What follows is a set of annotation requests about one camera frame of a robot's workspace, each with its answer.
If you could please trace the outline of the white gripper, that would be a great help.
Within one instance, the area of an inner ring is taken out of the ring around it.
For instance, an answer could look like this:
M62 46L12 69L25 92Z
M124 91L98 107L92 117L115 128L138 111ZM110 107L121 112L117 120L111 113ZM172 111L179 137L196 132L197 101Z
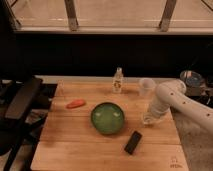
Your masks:
M163 102L157 96L154 96L148 106L148 115L155 119L160 119L163 117L168 111L170 106Z

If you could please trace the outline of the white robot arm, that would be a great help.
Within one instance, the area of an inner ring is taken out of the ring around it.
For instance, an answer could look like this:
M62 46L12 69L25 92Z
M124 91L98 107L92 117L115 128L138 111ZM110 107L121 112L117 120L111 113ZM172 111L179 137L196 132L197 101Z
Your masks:
M179 79L157 85L143 116L144 123L153 125L159 122L173 107L213 135L213 109L188 98L185 92L186 85Z

